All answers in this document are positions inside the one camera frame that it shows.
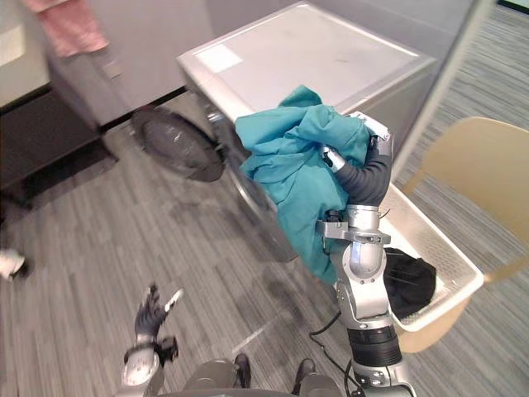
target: teal cloth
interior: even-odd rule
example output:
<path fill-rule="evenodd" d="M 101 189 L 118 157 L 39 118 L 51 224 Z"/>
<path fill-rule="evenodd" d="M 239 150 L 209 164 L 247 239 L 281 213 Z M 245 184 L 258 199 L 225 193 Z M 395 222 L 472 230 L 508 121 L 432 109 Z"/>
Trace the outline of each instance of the teal cloth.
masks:
<path fill-rule="evenodd" d="M 236 132 L 252 153 L 241 169 L 277 204 L 279 225 L 305 266 L 334 283 L 336 272 L 315 225 L 327 210 L 345 208 L 347 194 L 320 158 L 319 146 L 333 146 L 352 165 L 362 166 L 367 128 L 300 86 L 276 109 L 238 118 Z"/>

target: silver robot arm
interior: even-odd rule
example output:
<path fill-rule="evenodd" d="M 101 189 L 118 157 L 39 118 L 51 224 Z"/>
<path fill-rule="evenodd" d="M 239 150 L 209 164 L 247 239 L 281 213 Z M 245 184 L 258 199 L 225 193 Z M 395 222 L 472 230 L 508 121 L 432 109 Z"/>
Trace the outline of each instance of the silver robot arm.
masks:
<path fill-rule="evenodd" d="M 164 384 L 164 363 L 178 356 L 175 337 L 158 341 L 158 331 L 169 311 L 183 296 L 180 289 L 160 306 L 158 289 L 152 285 L 136 315 L 136 342 L 125 354 L 122 384 L 116 397 L 154 397 Z"/>
<path fill-rule="evenodd" d="M 357 396 L 415 397 L 409 383 L 388 294 L 384 286 L 384 244 L 391 237 L 379 230 L 379 205 L 389 186 L 392 137 L 388 129 L 360 112 L 371 138 L 365 166 L 359 170 L 329 146 L 321 148 L 325 163 L 350 195 L 346 210 L 330 211 L 317 221 L 324 242 L 334 240 L 329 254 L 336 268 L 336 293 L 347 326 Z"/>

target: black cable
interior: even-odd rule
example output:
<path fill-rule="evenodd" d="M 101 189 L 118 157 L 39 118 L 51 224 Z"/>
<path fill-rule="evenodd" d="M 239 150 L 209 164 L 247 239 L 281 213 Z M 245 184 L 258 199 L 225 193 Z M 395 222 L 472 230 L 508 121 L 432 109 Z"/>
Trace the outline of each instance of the black cable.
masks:
<path fill-rule="evenodd" d="M 388 211 L 386 211 L 386 212 L 384 213 L 384 215 L 382 215 L 381 217 L 379 217 L 379 219 L 382 219 L 383 217 L 385 217 L 386 215 L 388 215 L 388 214 L 389 214 L 389 211 L 391 211 L 391 208 L 389 208 Z"/>
<path fill-rule="evenodd" d="M 346 388 L 346 396 L 347 397 L 350 397 L 350 391 L 349 391 L 349 379 L 350 379 L 350 376 L 349 376 L 349 372 L 350 372 L 350 368 L 352 366 L 353 366 L 353 361 L 349 360 L 349 362 L 347 363 L 346 370 L 344 371 L 344 387 Z"/>
<path fill-rule="evenodd" d="M 316 335 L 319 335 L 321 333 L 324 333 L 327 329 L 329 329 L 331 327 L 332 324 L 334 324 L 336 322 L 336 320 L 340 317 L 341 315 L 341 311 L 338 311 L 338 313 L 336 313 L 334 315 L 334 317 L 331 319 L 331 321 L 329 323 L 327 323 L 327 325 L 325 327 L 323 327 L 322 329 L 318 329 L 317 331 L 312 331 L 312 332 L 309 332 L 308 333 L 308 337 L 310 337 L 311 341 L 313 341 L 314 343 L 316 343 L 323 351 L 323 354 L 325 355 L 325 357 L 327 357 L 327 359 L 332 363 L 332 365 L 334 365 L 336 368 L 338 368 L 342 374 L 344 374 L 344 379 L 345 379 L 345 385 L 346 385 L 346 392 L 347 392 L 347 397 L 350 397 L 350 393 L 348 392 L 349 390 L 349 382 L 347 380 L 350 380 L 351 382 L 353 382 L 353 384 L 357 387 L 357 388 L 360 388 L 360 384 L 356 381 L 356 379 L 352 378 L 350 375 L 349 375 L 349 372 L 350 372 L 350 368 L 351 366 L 353 365 L 352 361 L 349 361 L 349 364 L 347 364 L 347 367 L 345 369 L 343 369 L 340 364 L 338 364 L 334 358 L 332 358 L 329 353 L 327 353 L 327 350 L 325 348 L 325 345 L 323 343 L 321 343 L 320 341 L 318 341 L 315 336 Z"/>

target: white laundry basket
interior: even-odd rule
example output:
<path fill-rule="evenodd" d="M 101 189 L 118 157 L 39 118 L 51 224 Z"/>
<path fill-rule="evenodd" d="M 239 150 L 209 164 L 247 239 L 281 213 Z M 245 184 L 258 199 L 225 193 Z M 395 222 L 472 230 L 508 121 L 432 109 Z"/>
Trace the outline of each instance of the white laundry basket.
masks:
<path fill-rule="evenodd" d="M 416 332 L 466 300 L 484 282 L 483 273 L 400 190 L 390 185 L 380 210 L 390 210 L 380 229 L 392 236 L 394 246 L 421 257 L 437 270 L 436 291 L 418 312 L 394 318 L 405 331 Z"/>

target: pink cloth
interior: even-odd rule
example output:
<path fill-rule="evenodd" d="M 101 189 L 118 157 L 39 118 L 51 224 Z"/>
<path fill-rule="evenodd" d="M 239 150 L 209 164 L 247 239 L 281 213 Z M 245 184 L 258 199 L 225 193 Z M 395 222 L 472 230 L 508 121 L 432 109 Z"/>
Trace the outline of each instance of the pink cloth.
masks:
<path fill-rule="evenodd" d="M 101 50 L 108 45 L 84 0 L 22 0 L 36 13 L 58 56 Z"/>

